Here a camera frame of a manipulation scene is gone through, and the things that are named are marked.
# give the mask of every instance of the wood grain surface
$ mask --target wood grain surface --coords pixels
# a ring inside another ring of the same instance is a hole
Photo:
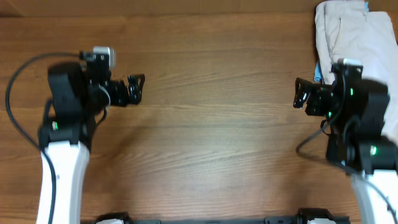
[[[111,108],[95,134],[82,219],[264,218],[323,207],[359,223],[349,178],[294,153],[322,120],[292,107],[296,77],[313,78],[313,29],[311,13],[1,19],[0,97],[13,71],[44,52],[109,45],[114,79],[146,74],[142,103]],[[60,60],[29,67],[12,90],[12,110],[34,136],[50,97],[47,67]],[[0,122],[0,223],[34,223],[39,153],[4,103]],[[307,149],[322,156],[326,141]]]
[[[371,11],[397,11],[396,0],[367,0]],[[313,12],[322,0],[0,0],[9,15],[49,16],[137,16],[170,14],[217,14],[252,12]]]
[[[0,0],[0,17],[19,17],[22,13],[10,0]]]

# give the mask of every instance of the white towel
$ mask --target white towel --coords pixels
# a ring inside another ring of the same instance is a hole
[[[366,12],[364,1],[325,1],[315,15],[316,43],[324,82],[335,80],[339,58],[360,60],[363,79],[384,83],[390,103],[383,135],[398,144],[398,46],[386,12]]]

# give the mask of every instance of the green led light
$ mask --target green led light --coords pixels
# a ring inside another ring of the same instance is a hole
[[[377,154],[377,147],[376,146],[371,146],[371,156],[374,156]]]

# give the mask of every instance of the folded cloth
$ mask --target folded cloth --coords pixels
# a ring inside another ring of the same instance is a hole
[[[364,1],[326,1],[315,15],[316,46],[323,81],[332,84],[339,58],[360,60],[363,79],[384,83],[390,103],[383,134],[398,144],[398,46],[386,12],[367,12]]]
[[[369,3],[368,2],[365,2],[365,11],[369,12]],[[322,81],[322,71],[321,71],[321,65],[320,65],[319,61],[317,62],[317,66],[315,67],[313,80],[316,82]]]

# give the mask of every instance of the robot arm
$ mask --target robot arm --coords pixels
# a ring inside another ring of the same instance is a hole
[[[43,177],[38,224],[49,222],[50,207],[55,204],[52,223],[80,223],[81,191],[90,158],[91,142],[98,126],[95,116],[108,106],[137,105],[141,102],[144,75],[129,76],[129,86],[111,80],[114,52],[95,47],[82,52],[82,67],[77,62],[63,62],[49,68],[53,99],[45,107],[39,145],[52,161],[56,191],[52,189],[49,163],[42,152]],[[55,116],[49,117],[50,106]]]
[[[396,224],[398,148],[381,135],[389,104],[387,86],[363,80],[363,67],[347,59],[332,70],[337,76],[332,85],[297,78],[293,106],[302,108],[307,102],[309,116],[325,116],[330,123],[326,159],[351,175],[362,222]]]

